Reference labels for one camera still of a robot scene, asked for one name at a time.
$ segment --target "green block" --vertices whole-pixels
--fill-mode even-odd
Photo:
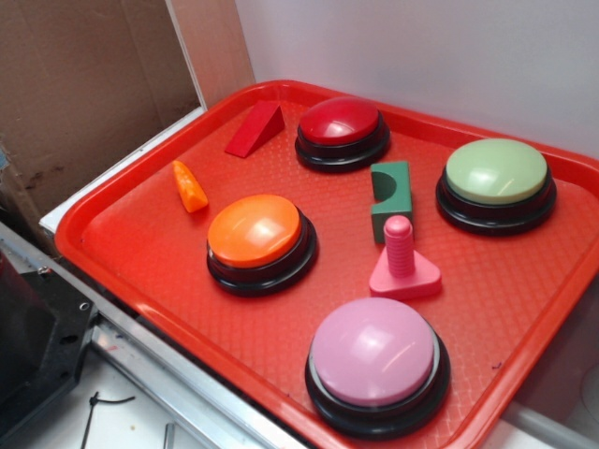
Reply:
[[[374,241],[385,243],[385,222],[393,215],[403,215],[412,221],[412,192],[408,163],[385,162],[371,165],[374,199],[371,208]]]

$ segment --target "black cable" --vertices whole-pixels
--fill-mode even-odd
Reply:
[[[120,399],[120,400],[105,400],[105,399],[100,399],[99,396],[99,392],[96,391],[95,394],[90,398],[90,415],[87,418],[87,425],[85,426],[85,433],[83,434],[83,442],[81,443],[81,449],[85,449],[85,445],[87,444],[87,437],[90,434],[90,427],[92,426],[92,416],[94,415],[94,407],[99,404],[124,404],[126,402],[129,402],[133,399],[135,399],[135,396],[132,396],[131,398],[127,398],[127,399]]]

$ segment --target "red button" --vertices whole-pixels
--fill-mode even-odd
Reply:
[[[331,98],[308,109],[299,120],[299,128],[306,139],[318,145],[345,145],[374,132],[378,115],[370,101]]]

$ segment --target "pink triangular base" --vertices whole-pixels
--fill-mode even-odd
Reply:
[[[389,273],[387,248],[383,250],[370,279],[371,294],[403,301],[441,291],[441,270],[422,254],[414,251],[414,273],[396,278]]]

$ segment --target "screw threads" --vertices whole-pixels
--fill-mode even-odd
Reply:
[[[414,273],[414,239],[412,224],[402,215],[394,215],[385,222],[385,244],[389,273],[404,278]]]

